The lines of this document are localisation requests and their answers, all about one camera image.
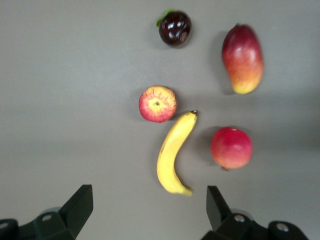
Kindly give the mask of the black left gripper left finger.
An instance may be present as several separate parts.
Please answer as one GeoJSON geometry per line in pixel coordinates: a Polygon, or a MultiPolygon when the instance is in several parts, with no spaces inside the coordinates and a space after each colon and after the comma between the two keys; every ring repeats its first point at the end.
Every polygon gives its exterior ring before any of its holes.
{"type": "Polygon", "coordinates": [[[0,220],[2,240],[75,240],[93,212],[93,187],[82,185],[58,210],[44,212],[19,225],[13,218],[0,220]]]}

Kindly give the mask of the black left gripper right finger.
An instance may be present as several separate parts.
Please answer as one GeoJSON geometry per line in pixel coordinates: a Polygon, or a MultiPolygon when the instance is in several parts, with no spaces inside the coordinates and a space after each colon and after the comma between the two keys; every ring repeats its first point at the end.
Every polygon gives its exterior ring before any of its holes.
{"type": "Polygon", "coordinates": [[[206,212],[212,230],[204,240],[307,240],[296,225],[286,221],[271,221],[268,227],[259,225],[247,215],[233,213],[217,186],[208,186],[206,212]]]}

